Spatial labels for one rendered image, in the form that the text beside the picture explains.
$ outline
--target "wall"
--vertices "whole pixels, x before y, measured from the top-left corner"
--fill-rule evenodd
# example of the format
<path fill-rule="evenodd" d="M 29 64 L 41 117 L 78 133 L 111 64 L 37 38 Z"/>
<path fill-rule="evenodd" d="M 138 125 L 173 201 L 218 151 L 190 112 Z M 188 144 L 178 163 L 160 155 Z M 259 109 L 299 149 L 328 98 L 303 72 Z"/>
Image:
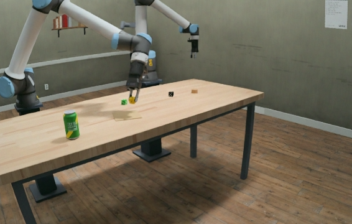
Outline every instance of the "wall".
<path fill-rule="evenodd" d="M 115 26 L 119 26 L 121 21 L 134 20 L 134 4 L 129 1 L 72 0 L 72 2 Z M 9 66 L 31 9 L 31 0 L 0 0 L 0 69 Z M 56 12 L 49 13 L 28 63 L 114 51 L 111 49 L 110 40 L 90 29 L 86 30 L 86 35 L 83 35 L 83 29 L 62 30 L 58 38 L 57 31 L 51 30 L 53 19 L 57 16 Z M 37 94 L 48 96 L 126 80 L 129 71 L 128 60 L 128 55 L 120 55 L 36 68 L 34 72 Z M 49 84 L 49 90 L 44 90 L 44 83 Z M 15 97 L 12 99 L 0 97 L 0 106 L 14 103 L 15 100 Z"/>
<path fill-rule="evenodd" d="M 162 2 L 200 25 L 193 60 L 188 35 L 149 9 L 164 82 L 198 78 L 251 88 L 265 93 L 258 106 L 352 129 L 352 1 L 348 30 L 325 28 L 325 1 Z"/>

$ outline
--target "blue joint cap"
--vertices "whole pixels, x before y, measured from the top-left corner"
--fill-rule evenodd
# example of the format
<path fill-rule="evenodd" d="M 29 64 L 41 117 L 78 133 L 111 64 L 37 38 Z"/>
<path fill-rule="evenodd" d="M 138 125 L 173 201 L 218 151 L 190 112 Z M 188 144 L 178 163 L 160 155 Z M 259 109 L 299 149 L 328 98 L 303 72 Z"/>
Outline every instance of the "blue joint cap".
<path fill-rule="evenodd" d="M 24 69 L 24 72 L 33 73 L 33 72 L 34 72 L 34 69 L 32 69 L 32 68 L 25 68 L 25 69 Z"/>
<path fill-rule="evenodd" d="M 114 34 L 111 40 L 111 48 L 116 50 L 118 48 L 119 34 Z"/>
<path fill-rule="evenodd" d="M 156 57 L 155 51 L 150 50 L 150 51 L 149 51 L 149 59 L 153 59 L 153 58 L 155 58 L 155 57 Z"/>
<path fill-rule="evenodd" d="M 139 35 L 139 36 L 141 36 L 141 37 L 144 37 L 146 40 L 148 40 L 148 41 L 150 42 L 150 44 L 152 44 L 152 38 L 151 38 L 150 35 L 145 34 L 145 33 L 138 33 L 138 34 L 136 34 L 136 35 Z"/>
<path fill-rule="evenodd" d="M 190 33 L 195 33 L 199 28 L 199 25 L 198 24 L 191 24 L 190 25 Z"/>
<path fill-rule="evenodd" d="M 32 0 L 32 5 L 37 9 L 43 9 L 48 6 L 52 0 Z"/>
<path fill-rule="evenodd" d="M 12 98 L 14 96 L 14 86 L 10 79 L 0 78 L 0 96 L 3 98 Z"/>

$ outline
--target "wooden floor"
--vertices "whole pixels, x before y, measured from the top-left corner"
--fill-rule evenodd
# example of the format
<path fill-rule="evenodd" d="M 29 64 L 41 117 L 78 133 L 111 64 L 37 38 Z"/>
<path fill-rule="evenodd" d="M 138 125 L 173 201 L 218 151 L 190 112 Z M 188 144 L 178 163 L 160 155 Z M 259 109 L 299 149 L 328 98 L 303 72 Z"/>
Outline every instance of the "wooden floor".
<path fill-rule="evenodd" d="M 124 92 L 124 87 L 44 103 L 44 110 Z M 0 113 L 0 120 L 18 116 Z M 256 114 L 249 174 L 239 179 L 246 112 L 162 140 L 172 151 L 146 163 L 131 150 L 55 174 L 68 193 L 35 203 L 37 223 L 352 223 L 352 139 Z M 0 223 L 24 223 L 10 184 Z"/>

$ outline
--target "green soda can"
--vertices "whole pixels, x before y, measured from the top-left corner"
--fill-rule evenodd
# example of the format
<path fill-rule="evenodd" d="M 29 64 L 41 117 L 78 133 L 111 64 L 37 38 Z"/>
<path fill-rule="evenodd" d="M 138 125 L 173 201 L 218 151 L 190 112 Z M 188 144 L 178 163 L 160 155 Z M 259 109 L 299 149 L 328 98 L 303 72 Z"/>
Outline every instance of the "green soda can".
<path fill-rule="evenodd" d="M 78 116 L 75 110 L 64 111 L 65 135 L 68 139 L 77 139 L 79 137 Z"/>

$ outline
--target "black metal table leg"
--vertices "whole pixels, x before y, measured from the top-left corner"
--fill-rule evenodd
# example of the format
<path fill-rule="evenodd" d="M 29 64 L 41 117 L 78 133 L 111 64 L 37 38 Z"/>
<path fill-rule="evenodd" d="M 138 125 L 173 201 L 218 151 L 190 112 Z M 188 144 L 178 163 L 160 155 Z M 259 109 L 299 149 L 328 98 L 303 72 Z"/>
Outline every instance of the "black metal table leg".
<path fill-rule="evenodd" d="M 14 195 L 16 196 L 17 202 L 24 217 L 26 224 L 36 224 L 34 214 L 32 213 L 31 207 L 29 206 L 27 194 L 25 193 L 22 182 L 12 183 Z"/>
<path fill-rule="evenodd" d="M 133 151 L 133 154 L 144 159 L 146 162 L 152 162 L 164 156 L 170 155 L 170 152 L 162 148 L 160 138 L 148 143 L 141 144 L 141 149 Z"/>
<path fill-rule="evenodd" d="M 197 157 L 197 125 L 190 128 L 190 157 Z"/>
<path fill-rule="evenodd" d="M 35 183 L 29 185 L 32 195 L 37 203 L 65 194 L 67 190 L 53 174 L 35 179 Z"/>
<path fill-rule="evenodd" d="M 240 178 L 243 180 L 245 180 L 248 177 L 249 157 L 251 156 L 254 116 L 255 116 L 255 103 L 251 103 L 248 106 L 248 109 L 246 112 L 243 165 L 241 167 L 241 176 L 240 176 Z"/>

